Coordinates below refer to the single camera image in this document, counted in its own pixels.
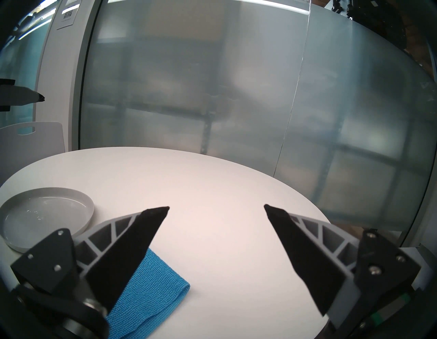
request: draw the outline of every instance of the qr code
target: qr code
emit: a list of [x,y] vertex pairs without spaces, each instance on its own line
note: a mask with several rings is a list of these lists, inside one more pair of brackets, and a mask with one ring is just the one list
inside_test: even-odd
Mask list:
[[67,13],[64,14],[64,19],[67,19],[68,17],[71,17],[71,14],[73,14],[73,11],[69,11]]

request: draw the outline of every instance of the screw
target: screw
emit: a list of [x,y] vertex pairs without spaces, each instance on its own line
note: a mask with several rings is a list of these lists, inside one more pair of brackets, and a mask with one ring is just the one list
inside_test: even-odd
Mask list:
[[106,308],[102,306],[102,304],[100,304],[97,300],[87,298],[83,301],[83,303],[84,305],[91,307],[96,311],[99,311],[104,317],[108,315],[108,311],[106,310]]
[[397,255],[396,256],[396,260],[399,261],[399,262],[405,262],[406,261],[405,257],[403,257],[402,255]]
[[379,276],[382,273],[382,269],[380,269],[378,266],[372,265],[369,266],[369,272],[373,276]]

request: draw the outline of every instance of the folded cloth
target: folded cloth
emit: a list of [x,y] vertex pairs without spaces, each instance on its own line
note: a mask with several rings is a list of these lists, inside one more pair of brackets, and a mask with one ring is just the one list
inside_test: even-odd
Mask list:
[[150,249],[107,316],[109,339],[144,339],[179,305],[190,284]]

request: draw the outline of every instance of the chair handle hole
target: chair handle hole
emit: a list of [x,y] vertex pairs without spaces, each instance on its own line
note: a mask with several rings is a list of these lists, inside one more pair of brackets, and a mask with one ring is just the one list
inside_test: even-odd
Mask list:
[[28,134],[32,134],[35,132],[35,127],[21,127],[21,128],[17,128],[17,134],[18,135],[28,135]]

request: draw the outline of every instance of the white plate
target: white plate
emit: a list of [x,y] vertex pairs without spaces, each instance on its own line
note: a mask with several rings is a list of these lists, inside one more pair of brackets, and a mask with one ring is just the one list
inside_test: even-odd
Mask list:
[[59,228],[81,234],[94,213],[94,203],[74,189],[44,187],[19,193],[0,207],[0,235],[14,250],[26,252]]

